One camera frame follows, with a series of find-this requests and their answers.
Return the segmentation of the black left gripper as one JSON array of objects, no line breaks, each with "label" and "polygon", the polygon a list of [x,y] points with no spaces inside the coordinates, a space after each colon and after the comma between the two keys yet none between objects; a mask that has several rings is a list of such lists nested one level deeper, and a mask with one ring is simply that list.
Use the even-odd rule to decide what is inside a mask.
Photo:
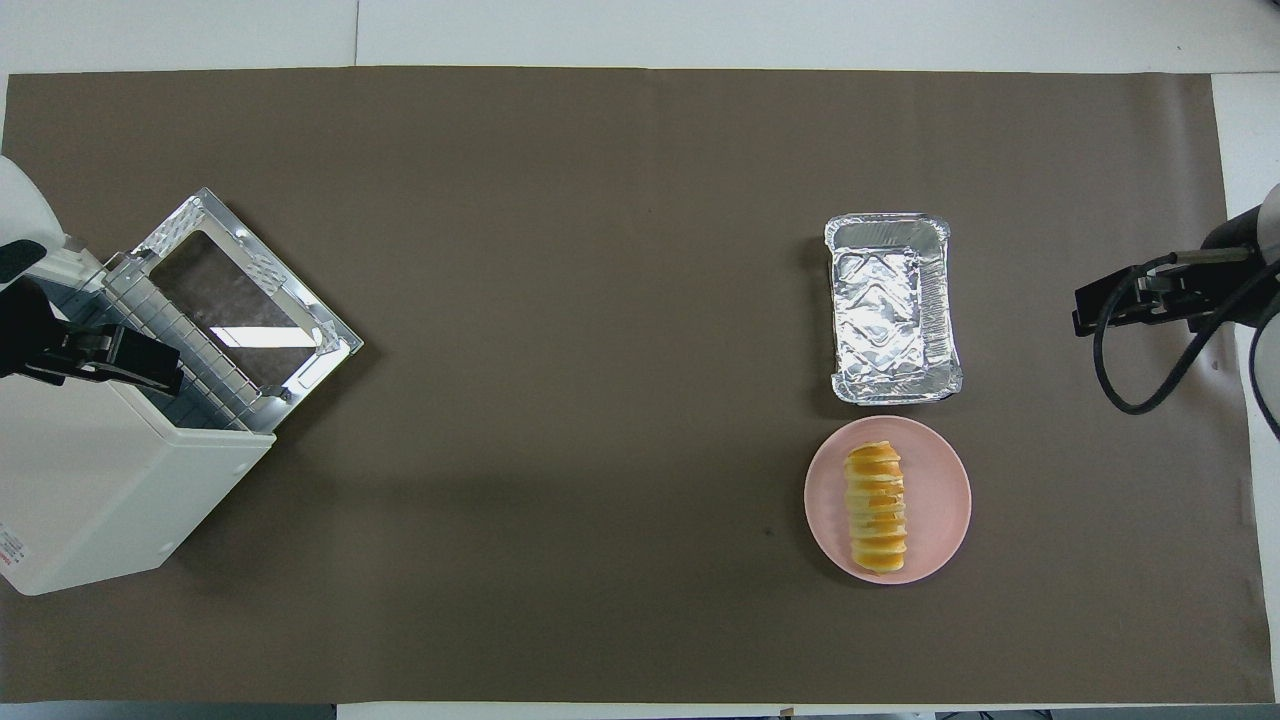
[{"label": "black left gripper", "polygon": [[105,325],[105,368],[87,366],[102,333],[58,318],[44,290],[15,281],[1,293],[1,375],[24,375],[50,386],[68,379],[111,377],[175,397],[183,373],[180,351],[128,325]]}]

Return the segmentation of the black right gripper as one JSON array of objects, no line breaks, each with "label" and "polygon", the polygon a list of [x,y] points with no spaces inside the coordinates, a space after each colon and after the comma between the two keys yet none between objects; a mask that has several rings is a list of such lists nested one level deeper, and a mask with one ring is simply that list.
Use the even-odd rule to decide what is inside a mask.
[{"label": "black right gripper", "polygon": [[1074,336],[1096,333],[1116,291],[1117,302],[1105,320],[1108,327],[1183,320],[1189,331],[1204,331],[1219,311],[1226,323],[1254,325],[1263,306],[1263,282],[1251,279],[1262,270],[1263,208],[1256,205],[1211,231],[1196,251],[1176,252],[1137,281],[1105,275],[1076,290]]}]

